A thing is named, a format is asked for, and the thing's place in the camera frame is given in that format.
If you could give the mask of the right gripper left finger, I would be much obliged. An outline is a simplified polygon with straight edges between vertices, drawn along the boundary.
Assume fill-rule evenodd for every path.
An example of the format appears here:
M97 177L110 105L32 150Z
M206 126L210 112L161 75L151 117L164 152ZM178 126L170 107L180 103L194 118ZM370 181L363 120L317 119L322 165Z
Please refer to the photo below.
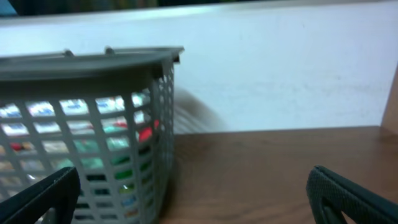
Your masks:
M79 195L76 167L64 167L1 202L1 223L35 223L51 208L56 223L71 223Z

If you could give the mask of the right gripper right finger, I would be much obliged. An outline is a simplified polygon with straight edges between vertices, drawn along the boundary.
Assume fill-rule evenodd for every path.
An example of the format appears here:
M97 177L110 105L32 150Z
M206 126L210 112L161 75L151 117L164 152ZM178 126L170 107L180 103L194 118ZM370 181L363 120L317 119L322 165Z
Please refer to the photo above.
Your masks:
M317 224L355 223L397 224L397 204L338 175L323 166L309 173L307 197Z

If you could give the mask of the teal plastic packet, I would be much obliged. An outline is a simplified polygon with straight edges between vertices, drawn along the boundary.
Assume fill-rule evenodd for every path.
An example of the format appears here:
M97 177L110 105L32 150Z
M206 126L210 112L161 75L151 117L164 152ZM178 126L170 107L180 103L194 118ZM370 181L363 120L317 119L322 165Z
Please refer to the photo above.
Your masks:
M109 138L106 140L106 142L108 149L110 151L120 151L122 149L127 149L129 147L128 139L125 137ZM79 153L89 154L100 151L97 142L94 140L75 140L74 144L77 149L77 152ZM85 169L100 169L104 167L104 162L99 157L83 158L80 161ZM113 166L118 166L129 162L130 157L128 155L116 156L112 157L109 161ZM53 166L56 169L61 169L64 167L74 166L74 164L70 159L60 159L58 161L55 160L53 162Z

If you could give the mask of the green lidded jar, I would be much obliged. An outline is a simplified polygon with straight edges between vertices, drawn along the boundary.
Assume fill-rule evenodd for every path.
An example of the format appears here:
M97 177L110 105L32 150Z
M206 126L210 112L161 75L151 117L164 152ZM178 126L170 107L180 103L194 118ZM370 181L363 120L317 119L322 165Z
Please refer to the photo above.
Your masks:
M121 195L133 194L140 185L152 180L152 160L138 161L138 170L134 170L134 161L129 156L118 156L111 159L116 169L114 178L118 183L118 192Z

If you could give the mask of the Kleenex tissue multipack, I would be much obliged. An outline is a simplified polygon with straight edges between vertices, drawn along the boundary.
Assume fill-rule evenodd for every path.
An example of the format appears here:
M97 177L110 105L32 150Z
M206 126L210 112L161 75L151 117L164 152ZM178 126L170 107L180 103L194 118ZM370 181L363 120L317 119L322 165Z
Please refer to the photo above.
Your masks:
M134 107L146 105L150 102L147 91L133 93L131 96ZM62 100L60 101L62 111L65 115L87 115L89 109L85 101ZM96 100L97 109L101 114L113 113L124 110L124 101L120 96L111 98L99 98ZM32 116L54 116L53 106L48 101L28 103L27 109ZM1 108L1 118L21 118L20 109L14 104L8 104ZM149 115L143 111L134 113L134 120L137 124L144 123L149 119ZM126 119L123 117L102 120L104 132L113 133L127 128ZM54 121L34 123L38 133L57 133L60 131L59 125ZM88 121L69 121L68 126L73 134L93 134L93 125ZM20 136L28 134L27 128L20 123L2 125L4 131L9 136Z

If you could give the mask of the orange spaghetti packet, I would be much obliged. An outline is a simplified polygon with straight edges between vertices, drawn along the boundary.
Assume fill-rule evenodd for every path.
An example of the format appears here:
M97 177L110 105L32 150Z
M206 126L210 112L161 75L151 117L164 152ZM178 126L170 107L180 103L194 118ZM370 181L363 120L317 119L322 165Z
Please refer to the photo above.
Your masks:
M127 130L127 124L123 122L115 122L107 125L104 128L105 133L116 133ZM85 128L77 129L77 133L91 134L93 128L86 126ZM136 133L138 142L144 142L152 136L151 127L145 127ZM68 147L64 141L42 141L42 146L47 153L69 153ZM11 142L10 147L16 153L35 152L35 146L31 142Z

